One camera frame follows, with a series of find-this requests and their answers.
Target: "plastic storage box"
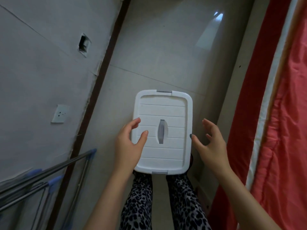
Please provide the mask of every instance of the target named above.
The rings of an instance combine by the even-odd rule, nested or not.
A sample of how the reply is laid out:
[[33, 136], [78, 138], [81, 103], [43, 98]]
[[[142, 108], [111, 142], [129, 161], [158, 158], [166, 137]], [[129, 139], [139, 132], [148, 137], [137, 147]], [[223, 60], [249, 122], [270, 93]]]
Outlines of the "plastic storage box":
[[137, 143], [148, 130], [147, 142], [135, 170], [147, 174], [182, 174], [190, 164], [193, 102], [177, 91], [140, 91], [135, 98], [133, 118], [141, 123], [132, 130]]

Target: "clothes drying rack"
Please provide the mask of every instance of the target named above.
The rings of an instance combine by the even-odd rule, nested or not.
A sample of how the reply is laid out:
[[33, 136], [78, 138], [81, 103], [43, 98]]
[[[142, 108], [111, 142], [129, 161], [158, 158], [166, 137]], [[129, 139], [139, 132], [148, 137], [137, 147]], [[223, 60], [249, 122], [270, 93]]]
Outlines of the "clothes drying rack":
[[32, 197], [39, 191], [42, 191], [42, 195], [40, 197], [40, 201], [36, 209], [36, 213], [34, 215], [31, 226], [31, 230], [42, 230], [44, 222], [47, 219], [47, 211], [49, 210], [51, 204], [52, 195], [56, 191], [57, 185], [62, 180], [63, 175], [56, 176], [47, 182], [44, 182], [42, 180], [49, 176], [52, 176], [53, 174], [66, 168], [67, 166], [85, 158], [85, 163], [82, 169], [81, 176], [79, 177], [77, 189], [74, 193], [72, 202], [61, 227], [61, 230], [70, 230], [72, 228], [72, 220], [78, 202], [78, 198], [81, 193], [86, 174], [96, 151], [96, 149], [92, 149], [81, 154], [78, 157], [59, 163], [46, 170], [32, 170], [25, 174], [22, 178], [15, 179], [10, 183], [0, 186], [0, 228], [1, 220], [5, 215], [4, 211], [16, 205], [17, 207], [13, 213], [13, 217], [10, 219], [8, 230], [18, 229], [18, 224], [21, 221], [21, 214], [25, 209], [27, 198]]

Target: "right hand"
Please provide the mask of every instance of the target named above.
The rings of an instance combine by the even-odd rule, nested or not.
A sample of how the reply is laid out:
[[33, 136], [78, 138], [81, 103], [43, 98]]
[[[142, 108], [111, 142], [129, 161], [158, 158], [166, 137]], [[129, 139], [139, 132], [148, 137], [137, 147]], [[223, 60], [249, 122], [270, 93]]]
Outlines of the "right hand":
[[207, 119], [203, 119], [202, 125], [204, 129], [212, 135], [210, 136], [209, 134], [206, 134], [210, 143], [207, 146], [204, 146], [196, 135], [192, 135], [192, 145], [199, 152], [205, 165], [212, 170], [217, 178], [219, 178], [231, 171], [227, 156], [226, 143], [217, 125]]

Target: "leg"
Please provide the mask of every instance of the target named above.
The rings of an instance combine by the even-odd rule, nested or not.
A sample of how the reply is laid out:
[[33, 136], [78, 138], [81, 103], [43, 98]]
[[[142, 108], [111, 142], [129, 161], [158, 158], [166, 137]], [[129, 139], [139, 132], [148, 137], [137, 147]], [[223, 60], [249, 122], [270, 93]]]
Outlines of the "leg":
[[166, 176], [175, 230], [211, 230], [186, 174]]
[[120, 230], [151, 230], [153, 183], [151, 174], [133, 171], [132, 189], [122, 210]]

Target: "tiled floor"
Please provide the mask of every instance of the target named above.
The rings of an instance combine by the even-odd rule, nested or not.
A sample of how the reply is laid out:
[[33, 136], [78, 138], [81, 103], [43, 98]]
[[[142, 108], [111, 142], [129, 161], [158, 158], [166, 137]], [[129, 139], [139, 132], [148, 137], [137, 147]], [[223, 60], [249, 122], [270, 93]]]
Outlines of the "tiled floor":
[[[193, 132], [197, 134], [197, 125], [205, 117], [200, 114], [212, 108], [205, 103], [207, 91], [214, 90], [211, 84], [219, 88], [223, 87], [222, 82], [225, 90], [220, 92], [226, 92], [252, 2], [131, 1], [82, 145], [81, 151], [96, 147], [98, 152], [82, 192], [73, 229], [84, 226], [104, 188], [112, 170], [114, 139], [119, 129], [132, 119], [139, 91], [188, 93], [193, 99]], [[200, 165], [198, 158], [195, 164]], [[194, 169], [196, 174], [200, 173], [199, 168]], [[165, 177], [153, 176], [153, 185], [153, 229], [171, 230]]]

